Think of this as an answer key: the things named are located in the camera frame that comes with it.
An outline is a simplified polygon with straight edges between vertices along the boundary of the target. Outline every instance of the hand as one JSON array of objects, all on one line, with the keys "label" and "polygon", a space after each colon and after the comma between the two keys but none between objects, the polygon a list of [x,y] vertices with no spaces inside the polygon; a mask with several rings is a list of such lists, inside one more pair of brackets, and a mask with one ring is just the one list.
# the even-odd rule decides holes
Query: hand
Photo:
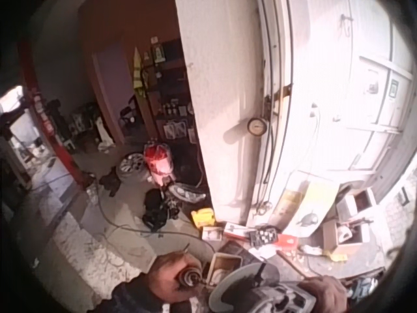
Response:
[{"label": "hand", "polygon": [[316,297],[314,313],[343,313],[347,310],[346,288],[334,277],[307,278],[298,287]]},{"label": "hand", "polygon": [[186,267],[201,269],[201,263],[183,251],[158,256],[146,275],[149,289],[165,303],[177,303],[195,297],[200,287],[180,289],[178,274]]}]

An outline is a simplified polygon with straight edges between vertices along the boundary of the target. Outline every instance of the red door frame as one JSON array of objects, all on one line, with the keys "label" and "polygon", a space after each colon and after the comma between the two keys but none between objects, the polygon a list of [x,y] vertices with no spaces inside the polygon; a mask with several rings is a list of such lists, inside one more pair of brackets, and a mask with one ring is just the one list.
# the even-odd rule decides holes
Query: red door frame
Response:
[{"label": "red door frame", "polygon": [[61,160],[77,184],[83,188],[87,187],[83,172],[74,162],[74,159],[65,149],[65,147],[58,143],[57,139],[55,138],[55,130],[53,129],[48,116],[43,112],[44,99],[40,94],[35,65],[32,58],[31,44],[27,39],[23,39],[18,42],[18,55],[20,68],[22,70],[23,83],[29,91],[29,96],[31,97],[31,105],[34,107],[35,114],[41,127],[40,131],[45,134],[45,137],[49,141],[50,146],[55,151],[57,158]]}]

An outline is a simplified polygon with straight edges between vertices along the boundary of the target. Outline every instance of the sleeve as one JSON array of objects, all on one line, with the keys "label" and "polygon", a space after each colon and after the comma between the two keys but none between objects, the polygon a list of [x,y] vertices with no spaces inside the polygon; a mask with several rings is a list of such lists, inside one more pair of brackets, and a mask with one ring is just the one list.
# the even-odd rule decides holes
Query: sleeve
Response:
[{"label": "sleeve", "polygon": [[87,313],[156,313],[162,311],[162,305],[162,300],[148,288],[145,275],[140,274],[130,282],[117,285],[110,300],[103,300]]}]

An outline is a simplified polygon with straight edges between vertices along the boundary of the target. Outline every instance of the pressure gauge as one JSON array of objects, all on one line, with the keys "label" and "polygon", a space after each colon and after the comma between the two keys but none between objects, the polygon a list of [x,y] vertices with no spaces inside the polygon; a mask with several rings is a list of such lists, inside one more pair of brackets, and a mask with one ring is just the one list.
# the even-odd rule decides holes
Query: pressure gauge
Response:
[{"label": "pressure gauge", "polygon": [[260,117],[252,117],[249,120],[248,130],[254,136],[257,136],[257,137],[262,136],[266,132],[267,128],[268,128],[268,125],[266,121]]}]

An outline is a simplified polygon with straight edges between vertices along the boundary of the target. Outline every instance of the orange-brown wall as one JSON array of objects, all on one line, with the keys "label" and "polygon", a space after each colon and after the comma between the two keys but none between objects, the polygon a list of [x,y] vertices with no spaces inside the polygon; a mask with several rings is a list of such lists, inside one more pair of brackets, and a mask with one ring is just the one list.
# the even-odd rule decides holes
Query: orange-brown wall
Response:
[{"label": "orange-brown wall", "polygon": [[[111,134],[123,143],[120,128],[113,122],[94,69],[93,55],[109,44],[122,43],[130,72],[133,73],[134,49],[141,55],[149,51],[151,37],[160,42],[180,38],[175,0],[86,0],[78,12],[79,35],[97,101]],[[152,112],[144,100],[139,107],[150,137],[157,137]]]}]

